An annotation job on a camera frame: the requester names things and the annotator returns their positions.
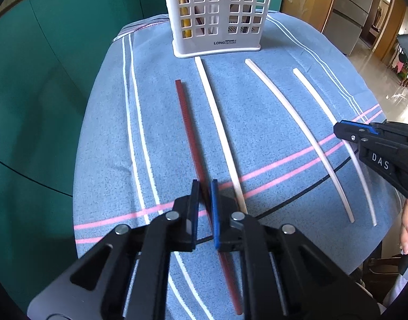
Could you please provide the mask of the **blue striped cloth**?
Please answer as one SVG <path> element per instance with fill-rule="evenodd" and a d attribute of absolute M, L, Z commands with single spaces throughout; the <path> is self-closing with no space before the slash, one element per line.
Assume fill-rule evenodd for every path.
<path fill-rule="evenodd" d="M 154 16 L 125 25 L 114 41 L 144 21 L 170 26 L 167 16 Z M 345 144 L 333 134 L 333 125 L 340 120 L 384 120 L 356 68 L 312 26 L 279 12 L 268 15 L 259 51 L 201 60 L 248 213 L 267 226 L 294 225 L 344 272 L 354 271 L 381 242 L 401 210 L 398 192 L 360 163 L 356 145 Z M 216 179 L 220 193 L 233 198 L 229 171 L 222 180 L 208 165 L 193 101 L 182 83 L 208 179 Z M 210 118 L 215 126 L 211 111 Z M 216 128 L 215 132 L 221 147 Z M 193 170 L 191 185 L 196 176 L 194 163 Z M 178 197 L 190 193 L 191 185 Z M 143 225 L 169 211 L 176 198 L 169 206 L 157 204 L 158 214 Z M 113 228 L 121 223 L 143 226 L 132 226 L 120 216 L 111 221 Z"/>

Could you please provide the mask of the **silver refrigerator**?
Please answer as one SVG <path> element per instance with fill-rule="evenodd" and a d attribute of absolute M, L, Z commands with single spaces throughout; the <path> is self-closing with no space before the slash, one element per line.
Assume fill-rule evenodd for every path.
<path fill-rule="evenodd" d="M 373 0 L 334 0 L 323 34 L 342 54 L 354 49 L 367 21 Z"/>

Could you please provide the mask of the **white plastic utensil caddy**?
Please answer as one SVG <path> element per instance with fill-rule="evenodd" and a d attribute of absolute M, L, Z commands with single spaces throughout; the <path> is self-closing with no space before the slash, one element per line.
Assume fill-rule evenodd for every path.
<path fill-rule="evenodd" d="M 192 37 L 183 39 L 179 0 L 166 0 L 177 58 L 258 51 L 271 0 L 190 0 Z"/>

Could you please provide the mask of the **teal lower cabinets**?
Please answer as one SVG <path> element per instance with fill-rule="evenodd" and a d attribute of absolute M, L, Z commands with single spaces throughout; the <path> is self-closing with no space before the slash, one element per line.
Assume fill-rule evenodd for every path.
<path fill-rule="evenodd" d="M 178 59 L 167 22 L 113 40 L 86 28 L 80 89 L 29 1 L 0 19 L 0 282 L 25 308 L 112 218 L 132 226 L 190 188 L 193 162 L 174 82 L 186 85 L 208 165 L 227 179 L 195 62 Z"/>

